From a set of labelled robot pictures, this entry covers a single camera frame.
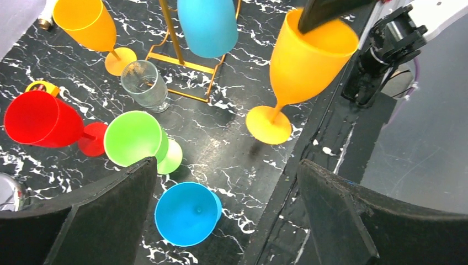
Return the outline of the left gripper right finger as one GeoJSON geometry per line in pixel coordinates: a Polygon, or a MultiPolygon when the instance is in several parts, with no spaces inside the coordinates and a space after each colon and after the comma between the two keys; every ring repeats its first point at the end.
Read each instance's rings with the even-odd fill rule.
{"type": "Polygon", "coordinates": [[[390,198],[310,160],[297,170],[320,264],[466,264],[467,215],[390,198]]]}

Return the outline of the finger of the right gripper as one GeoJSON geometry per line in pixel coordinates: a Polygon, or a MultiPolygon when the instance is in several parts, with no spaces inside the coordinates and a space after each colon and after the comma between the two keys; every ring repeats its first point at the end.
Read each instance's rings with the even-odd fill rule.
{"type": "Polygon", "coordinates": [[[310,0],[305,4],[297,29],[306,34],[322,24],[337,19],[341,15],[365,5],[374,4],[373,0],[310,0]]]}

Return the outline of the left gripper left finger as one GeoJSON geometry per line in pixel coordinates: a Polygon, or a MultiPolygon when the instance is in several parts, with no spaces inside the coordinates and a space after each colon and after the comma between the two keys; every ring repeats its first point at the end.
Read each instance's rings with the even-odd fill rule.
{"type": "Polygon", "coordinates": [[[94,183],[1,212],[2,264],[133,264],[157,161],[146,157],[94,183]]]}

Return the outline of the blue wine glass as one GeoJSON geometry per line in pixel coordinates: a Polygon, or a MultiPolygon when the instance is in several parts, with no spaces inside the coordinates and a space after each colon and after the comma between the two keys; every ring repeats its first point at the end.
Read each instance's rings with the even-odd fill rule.
{"type": "Polygon", "coordinates": [[[162,194],[154,219],[165,240],[178,247],[190,247],[213,232],[221,214],[221,200],[214,192],[196,182],[183,182],[162,194]]]}

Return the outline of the teal wine glass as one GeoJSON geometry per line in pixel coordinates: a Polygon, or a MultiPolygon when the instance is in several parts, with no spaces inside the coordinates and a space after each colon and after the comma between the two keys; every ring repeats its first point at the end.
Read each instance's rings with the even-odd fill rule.
{"type": "Polygon", "coordinates": [[[177,13],[188,48],[203,58],[230,52],[238,41],[231,0],[178,0],[177,13]]]}

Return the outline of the gold wire glass rack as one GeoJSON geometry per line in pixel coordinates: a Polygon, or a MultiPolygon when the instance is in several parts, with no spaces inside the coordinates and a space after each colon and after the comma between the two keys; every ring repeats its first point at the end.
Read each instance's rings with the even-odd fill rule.
{"type": "Polygon", "coordinates": [[[166,0],[159,0],[158,2],[159,2],[159,5],[161,7],[162,14],[163,14],[164,20],[166,22],[166,26],[167,26],[166,35],[159,44],[154,44],[154,45],[151,46],[151,48],[149,49],[148,54],[145,57],[145,60],[155,59],[155,60],[158,60],[158,61],[163,61],[163,62],[173,64],[173,65],[189,68],[189,69],[192,69],[192,70],[195,70],[195,71],[198,71],[198,72],[204,72],[204,73],[211,74],[211,79],[210,79],[210,82],[208,84],[208,88],[207,88],[207,91],[206,91],[206,97],[205,98],[197,97],[197,96],[187,94],[187,93],[184,93],[184,92],[181,92],[181,91],[176,91],[176,90],[173,90],[173,89],[168,90],[170,93],[174,93],[174,94],[177,94],[177,95],[182,96],[182,97],[190,98],[190,99],[197,100],[197,101],[204,102],[204,103],[210,103],[210,93],[212,91],[212,87],[213,87],[213,84],[214,84],[215,77],[217,75],[218,69],[224,63],[227,54],[224,54],[221,57],[219,63],[214,68],[209,68],[209,67],[206,67],[206,66],[203,66],[203,65],[199,65],[199,64],[196,64],[196,63],[186,61],[184,59],[183,55],[182,55],[182,50],[180,48],[179,40],[178,40],[177,35],[175,33],[174,25],[173,25],[172,17],[171,17],[171,12],[177,12],[177,9],[170,8],[168,6],[168,3],[167,3],[166,0]],[[176,53],[176,58],[153,52],[154,48],[163,46],[167,42],[167,39],[169,37],[171,37],[173,48],[174,48],[175,53],[176,53]]]}

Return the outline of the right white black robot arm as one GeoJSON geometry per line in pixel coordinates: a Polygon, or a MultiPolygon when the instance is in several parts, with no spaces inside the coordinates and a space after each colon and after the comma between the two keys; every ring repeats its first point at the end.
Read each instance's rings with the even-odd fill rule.
{"type": "Polygon", "coordinates": [[[369,30],[344,85],[342,97],[362,108],[376,95],[399,65],[420,54],[420,48],[467,14],[467,1],[412,1],[379,19],[369,30]]]}

